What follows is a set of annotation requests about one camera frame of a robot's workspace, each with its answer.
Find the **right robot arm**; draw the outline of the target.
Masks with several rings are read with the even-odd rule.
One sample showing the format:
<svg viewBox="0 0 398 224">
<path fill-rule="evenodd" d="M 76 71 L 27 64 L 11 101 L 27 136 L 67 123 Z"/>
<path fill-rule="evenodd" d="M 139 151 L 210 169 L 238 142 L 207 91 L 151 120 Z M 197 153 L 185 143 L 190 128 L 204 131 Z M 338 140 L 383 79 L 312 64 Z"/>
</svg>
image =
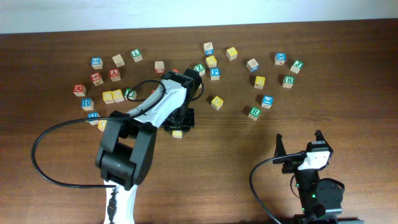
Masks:
<svg viewBox="0 0 398 224">
<path fill-rule="evenodd" d="M 283 174 L 294 175 L 303 210 L 294 216 L 294 223 L 338 223 L 336 216 L 342 213 L 345 186 L 335 179 L 320 178 L 319 172 L 329 165 L 333 149 L 320 130 L 315 137 L 306 150 L 287 154 L 282 135 L 278 134 L 273 163 L 282 164 Z"/>
</svg>

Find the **blue P block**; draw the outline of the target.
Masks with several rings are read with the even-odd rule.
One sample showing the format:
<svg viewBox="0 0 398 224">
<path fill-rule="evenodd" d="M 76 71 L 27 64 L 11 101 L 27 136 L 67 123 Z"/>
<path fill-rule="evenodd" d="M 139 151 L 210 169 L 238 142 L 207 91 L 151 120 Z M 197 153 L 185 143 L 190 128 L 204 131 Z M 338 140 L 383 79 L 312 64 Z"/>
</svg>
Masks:
<svg viewBox="0 0 398 224">
<path fill-rule="evenodd" d="M 210 69 L 210 78 L 211 80 L 219 80 L 220 79 L 220 69 L 219 68 L 211 68 Z"/>
</svg>

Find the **green V block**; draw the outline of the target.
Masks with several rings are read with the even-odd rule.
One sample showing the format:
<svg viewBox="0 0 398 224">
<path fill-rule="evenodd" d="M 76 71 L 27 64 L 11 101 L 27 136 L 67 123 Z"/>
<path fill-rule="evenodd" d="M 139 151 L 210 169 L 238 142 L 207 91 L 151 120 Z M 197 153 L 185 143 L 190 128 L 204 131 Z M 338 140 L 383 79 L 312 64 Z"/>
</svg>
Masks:
<svg viewBox="0 0 398 224">
<path fill-rule="evenodd" d="M 125 89 L 124 98 L 125 98 L 126 100 L 128 100 L 128 101 L 135 100 L 135 99 L 136 99 L 136 96 L 137 96 L 137 93 L 136 93 L 135 90 L 133 90 L 133 89 L 131 89 L 131 88 Z"/>
</svg>

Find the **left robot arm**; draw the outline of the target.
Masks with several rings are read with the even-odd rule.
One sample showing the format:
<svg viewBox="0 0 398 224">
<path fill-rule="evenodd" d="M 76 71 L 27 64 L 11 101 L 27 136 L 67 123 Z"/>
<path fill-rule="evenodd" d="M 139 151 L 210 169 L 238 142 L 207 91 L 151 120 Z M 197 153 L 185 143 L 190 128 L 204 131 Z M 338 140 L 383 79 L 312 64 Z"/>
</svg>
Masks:
<svg viewBox="0 0 398 224">
<path fill-rule="evenodd" d="M 139 106 L 110 114 L 95 160 L 107 186 L 105 223 L 134 223 L 136 192 L 152 165 L 157 130 L 194 127 L 194 110 L 188 105 L 201 84 L 195 70 L 170 71 Z"/>
</svg>

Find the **yellow C block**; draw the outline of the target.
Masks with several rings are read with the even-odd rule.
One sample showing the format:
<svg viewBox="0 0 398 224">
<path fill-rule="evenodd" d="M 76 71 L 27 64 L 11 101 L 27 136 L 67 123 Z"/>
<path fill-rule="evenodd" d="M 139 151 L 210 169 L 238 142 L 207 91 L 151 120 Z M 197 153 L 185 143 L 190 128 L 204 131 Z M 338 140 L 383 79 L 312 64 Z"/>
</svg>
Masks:
<svg viewBox="0 0 398 224">
<path fill-rule="evenodd" d="M 181 130 L 173 130 L 172 137 L 181 139 L 183 136 L 183 132 Z"/>
</svg>

